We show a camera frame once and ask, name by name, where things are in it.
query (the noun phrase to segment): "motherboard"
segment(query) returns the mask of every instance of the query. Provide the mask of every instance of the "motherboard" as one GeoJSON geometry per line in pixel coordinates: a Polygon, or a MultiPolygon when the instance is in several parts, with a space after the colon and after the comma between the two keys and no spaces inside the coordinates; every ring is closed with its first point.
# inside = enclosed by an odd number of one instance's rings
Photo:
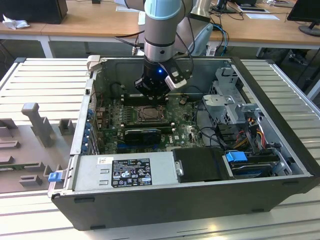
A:
{"type": "Polygon", "coordinates": [[[183,95],[169,96],[161,105],[113,99],[98,112],[99,145],[105,154],[204,147],[195,126],[195,111],[196,103],[183,95]]]}

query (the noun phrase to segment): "power supply label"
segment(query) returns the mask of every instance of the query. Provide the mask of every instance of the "power supply label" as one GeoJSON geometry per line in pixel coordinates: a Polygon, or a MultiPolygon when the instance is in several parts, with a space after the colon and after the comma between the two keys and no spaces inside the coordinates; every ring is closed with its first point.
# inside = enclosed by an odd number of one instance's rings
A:
{"type": "Polygon", "coordinates": [[[152,185],[149,158],[112,161],[112,181],[114,188],[152,185]]]}

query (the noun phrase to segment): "blue drive bracket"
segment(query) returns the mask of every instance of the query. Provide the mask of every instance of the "blue drive bracket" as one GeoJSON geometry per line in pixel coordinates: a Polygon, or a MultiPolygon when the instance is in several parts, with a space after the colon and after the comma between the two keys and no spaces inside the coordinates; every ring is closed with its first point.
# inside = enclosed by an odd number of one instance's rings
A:
{"type": "Polygon", "coordinates": [[[247,162],[247,156],[243,151],[230,151],[226,155],[228,162],[247,162]]]}
{"type": "Polygon", "coordinates": [[[49,174],[48,181],[50,183],[52,183],[52,182],[62,182],[66,178],[66,173],[67,173],[66,170],[60,170],[60,171],[51,172],[49,174]]]}

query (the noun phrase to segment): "blue cable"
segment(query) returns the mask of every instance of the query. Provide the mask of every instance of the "blue cable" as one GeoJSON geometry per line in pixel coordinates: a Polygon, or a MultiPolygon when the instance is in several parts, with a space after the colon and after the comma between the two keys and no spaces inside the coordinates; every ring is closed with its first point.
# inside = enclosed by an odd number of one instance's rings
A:
{"type": "Polygon", "coordinates": [[[217,29],[219,29],[222,33],[223,33],[223,36],[224,36],[224,48],[223,48],[223,51],[222,51],[222,53],[221,53],[221,56],[223,56],[224,55],[224,52],[225,52],[225,50],[226,50],[226,48],[227,48],[227,36],[226,36],[226,32],[221,28],[221,27],[219,27],[218,25],[216,25],[216,24],[213,24],[217,29]]]}

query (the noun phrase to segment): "computer monitor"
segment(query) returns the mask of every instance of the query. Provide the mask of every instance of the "computer monitor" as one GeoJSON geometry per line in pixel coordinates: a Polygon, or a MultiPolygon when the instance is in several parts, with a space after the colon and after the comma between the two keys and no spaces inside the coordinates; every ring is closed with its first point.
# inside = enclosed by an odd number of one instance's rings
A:
{"type": "Polygon", "coordinates": [[[320,37],[320,0],[297,0],[288,18],[289,21],[311,22],[310,26],[301,25],[299,30],[305,34],[320,37]]]}

